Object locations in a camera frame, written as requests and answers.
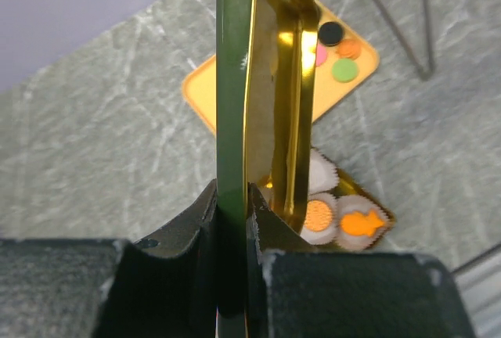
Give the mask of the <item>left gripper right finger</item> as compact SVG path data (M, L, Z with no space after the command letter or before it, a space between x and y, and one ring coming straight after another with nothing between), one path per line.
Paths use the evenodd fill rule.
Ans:
M453 277L424 253L318 250L249 188L251 337L472 337Z

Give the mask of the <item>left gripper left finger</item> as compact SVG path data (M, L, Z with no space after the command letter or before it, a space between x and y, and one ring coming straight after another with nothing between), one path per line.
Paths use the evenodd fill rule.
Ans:
M195 202L137 243L4 239L4 337L212 337L215 202Z

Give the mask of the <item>gold tin lid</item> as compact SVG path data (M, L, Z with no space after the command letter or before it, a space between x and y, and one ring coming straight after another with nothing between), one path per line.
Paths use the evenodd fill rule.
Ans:
M319 12L314 0L216 0L218 328L245 337L249 187L299 232L308 173Z

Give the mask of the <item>round biscuit cookie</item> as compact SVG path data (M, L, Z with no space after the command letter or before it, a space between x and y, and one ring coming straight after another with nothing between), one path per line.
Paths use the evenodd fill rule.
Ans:
M310 200L307 205L305 227L312 232L322 232L333 222L333 208L322 200Z

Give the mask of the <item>orange fish cookie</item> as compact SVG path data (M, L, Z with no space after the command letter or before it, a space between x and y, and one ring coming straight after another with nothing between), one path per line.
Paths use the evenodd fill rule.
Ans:
M341 230L351 236L374 236L379 228L385 226L385 221L376 210L371 209L366 214L354 210L346 214L340 221Z

